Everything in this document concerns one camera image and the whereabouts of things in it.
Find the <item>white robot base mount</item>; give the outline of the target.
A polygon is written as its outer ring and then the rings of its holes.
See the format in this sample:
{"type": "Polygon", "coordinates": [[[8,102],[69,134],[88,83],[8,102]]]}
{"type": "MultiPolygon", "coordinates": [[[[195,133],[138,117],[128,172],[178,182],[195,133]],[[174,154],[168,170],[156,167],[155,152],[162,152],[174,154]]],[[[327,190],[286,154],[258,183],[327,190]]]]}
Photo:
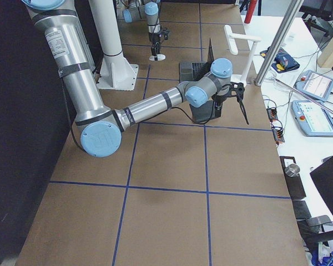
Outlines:
{"type": "Polygon", "coordinates": [[[98,88],[132,91],[139,66],[124,57],[112,0],[89,1],[103,52],[98,88]]]}

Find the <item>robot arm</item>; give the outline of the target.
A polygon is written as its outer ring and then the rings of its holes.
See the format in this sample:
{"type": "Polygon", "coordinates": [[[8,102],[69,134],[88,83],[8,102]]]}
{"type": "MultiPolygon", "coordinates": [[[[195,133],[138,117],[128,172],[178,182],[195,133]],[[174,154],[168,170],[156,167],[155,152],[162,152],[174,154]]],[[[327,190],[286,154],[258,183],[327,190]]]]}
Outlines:
{"type": "Polygon", "coordinates": [[[149,41],[151,42],[151,61],[162,61],[165,59],[161,50],[161,38],[163,36],[162,26],[159,21],[158,1],[146,1],[142,5],[130,5],[122,12],[126,23],[132,23],[138,20],[146,19],[148,26],[149,41]]]}
{"type": "Polygon", "coordinates": [[[101,84],[93,74],[93,61],[77,15],[74,1],[25,1],[36,28],[51,49],[63,83],[76,110],[74,123],[80,130],[82,149],[95,157],[107,157],[119,149],[122,133],[129,127],[154,118],[181,103],[198,108],[210,98],[230,90],[233,66],[225,58],[215,59],[198,81],[184,81],[169,90],[113,110],[104,105],[100,89],[133,90],[138,66],[123,55],[112,1],[90,1],[107,69],[101,84]]]}

